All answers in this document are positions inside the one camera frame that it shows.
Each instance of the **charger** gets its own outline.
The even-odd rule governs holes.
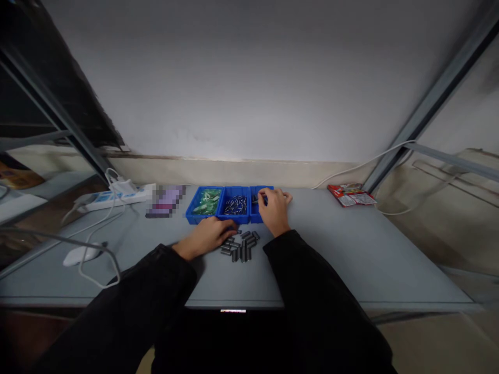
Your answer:
[[[111,177],[111,182],[114,190],[121,192],[123,195],[133,194],[138,191],[131,179],[125,180],[125,178],[120,175],[117,175],[117,178]]]

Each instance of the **power strip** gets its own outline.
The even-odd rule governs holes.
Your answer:
[[[142,203],[146,200],[152,199],[152,195],[155,189],[156,189],[156,183],[152,183],[152,184],[146,184],[140,187],[136,193],[131,193],[128,195],[124,195],[121,192],[119,192],[116,194],[115,197],[112,191],[104,191],[104,192],[83,195],[88,197],[92,196],[95,197],[95,199],[90,204],[78,208],[78,211],[80,213],[87,213],[93,210],[111,208],[113,206],[113,200],[115,199],[116,199],[116,201],[114,202],[115,207],[121,206],[123,205],[123,203],[125,204]]]

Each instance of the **food wrapper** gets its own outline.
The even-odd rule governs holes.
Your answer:
[[[363,191],[361,183],[349,183],[341,185],[328,185],[327,189],[333,194],[335,198],[338,199],[339,203],[343,207],[348,207],[352,205],[371,205],[377,204],[377,201]]]

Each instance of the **white mouse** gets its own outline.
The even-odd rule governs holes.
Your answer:
[[[82,261],[82,256],[83,256],[84,251],[85,251],[85,247],[78,247],[78,248],[70,250],[68,255],[66,256],[66,258],[62,262],[62,264],[64,266],[78,265]],[[83,262],[93,260],[94,258],[96,258],[99,255],[99,253],[100,253],[100,250],[98,250],[96,248],[87,247],[87,253],[85,255],[85,259],[83,260]]]

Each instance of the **blue sorting tray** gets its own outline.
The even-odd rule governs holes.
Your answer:
[[[249,201],[251,202],[252,197],[258,194],[258,191],[264,189],[265,187],[270,188],[271,190],[274,189],[274,186],[251,186],[249,188]],[[251,219],[251,223],[263,223],[260,212],[258,211],[258,204],[251,204],[249,217]]]
[[[220,190],[221,191],[217,209],[216,209],[215,213],[212,215],[193,214],[192,211],[195,209],[195,207],[198,206],[204,190]],[[218,187],[218,186],[201,186],[201,187],[199,187],[198,190],[196,191],[196,194],[194,195],[194,198],[191,200],[191,203],[189,204],[187,211],[186,211],[186,218],[189,221],[189,223],[190,224],[199,224],[205,218],[217,216],[218,211],[220,210],[220,201],[221,201],[223,195],[224,195],[224,187]]]
[[[235,196],[246,196],[246,213],[242,215],[224,215],[225,203]],[[242,186],[230,186],[225,187],[222,192],[222,198],[220,199],[220,204],[218,204],[218,213],[217,217],[220,221],[225,220],[234,220],[238,225],[240,224],[248,224],[250,222],[250,205],[251,205],[251,197],[250,197],[250,188],[242,187]]]

